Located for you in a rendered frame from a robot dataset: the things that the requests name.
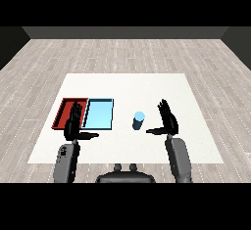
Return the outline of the dark grey robot body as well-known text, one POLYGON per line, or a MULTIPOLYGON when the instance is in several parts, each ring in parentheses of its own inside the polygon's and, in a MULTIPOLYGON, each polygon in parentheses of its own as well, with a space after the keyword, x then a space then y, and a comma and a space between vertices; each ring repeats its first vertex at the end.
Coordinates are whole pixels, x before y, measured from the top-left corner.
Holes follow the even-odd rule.
POLYGON ((155 183, 152 175, 139 172, 135 163, 129 165, 129 171, 122 171, 122 165, 116 163, 114 170, 96 179, 96 183, 155 183))

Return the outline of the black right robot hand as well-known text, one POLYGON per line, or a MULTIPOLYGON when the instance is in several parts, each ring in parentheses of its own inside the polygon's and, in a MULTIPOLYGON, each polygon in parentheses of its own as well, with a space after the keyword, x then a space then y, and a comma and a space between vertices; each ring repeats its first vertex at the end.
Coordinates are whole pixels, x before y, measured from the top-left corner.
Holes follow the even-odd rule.
POLYGON ((168 134, 171 136, 178 134, 178 123, 176 117, 171 112, 168 102, 163 99, 159 105, 158 109, 163 122, 163 126, 160 128, 148 129, 147 133, 152 133, 154 135, 168 134))

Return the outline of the small blue can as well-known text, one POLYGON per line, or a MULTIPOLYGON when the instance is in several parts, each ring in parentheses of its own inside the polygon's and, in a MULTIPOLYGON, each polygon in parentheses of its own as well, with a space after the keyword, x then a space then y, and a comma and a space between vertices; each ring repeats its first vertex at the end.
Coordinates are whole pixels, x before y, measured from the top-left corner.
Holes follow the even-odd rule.
POLYGON ((145 119, 145 114, 143 112, 136 112, 134 114, 132 128, 134 130, 139 130, 141 128, 144 119, 145 119))

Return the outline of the red shallow open box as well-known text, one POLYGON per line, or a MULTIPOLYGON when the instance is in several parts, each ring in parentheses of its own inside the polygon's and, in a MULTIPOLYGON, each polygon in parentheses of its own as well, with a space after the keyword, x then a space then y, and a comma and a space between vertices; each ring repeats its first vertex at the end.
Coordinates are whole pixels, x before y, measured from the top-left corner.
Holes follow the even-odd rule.
POLYGON ((71 108, 73 103, 77 103, 82 106, 80 121, 83 121, 84 112, 87 106, 87 98, 64 98, 57 111, 54 122, 51 126, 54 130, 63 130, 65 128, 66 121, 70 117, 71 108))

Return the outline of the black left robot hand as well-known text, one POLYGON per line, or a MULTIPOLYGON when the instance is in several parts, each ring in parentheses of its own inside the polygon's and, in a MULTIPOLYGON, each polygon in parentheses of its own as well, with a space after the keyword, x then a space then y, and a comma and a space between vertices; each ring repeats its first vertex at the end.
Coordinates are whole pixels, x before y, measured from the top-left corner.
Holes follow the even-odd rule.
POLYGON ((74 140, 90 140, 98 137, 98 133, 80 132, 80 119, 81 119, 82 105, 74 102, 71 107, 71 112, 68 120, 65 123, 64 137, 67 141, 74 140))

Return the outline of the light blue shallow open box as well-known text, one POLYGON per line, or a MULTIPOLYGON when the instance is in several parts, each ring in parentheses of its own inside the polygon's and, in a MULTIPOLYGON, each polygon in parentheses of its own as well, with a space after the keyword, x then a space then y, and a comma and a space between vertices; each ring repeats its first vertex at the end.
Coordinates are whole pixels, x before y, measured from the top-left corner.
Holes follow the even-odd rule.
POLYGON ((114 100, 112 98, 90 98, 84 112, 83 130, 111 130, 114 100))

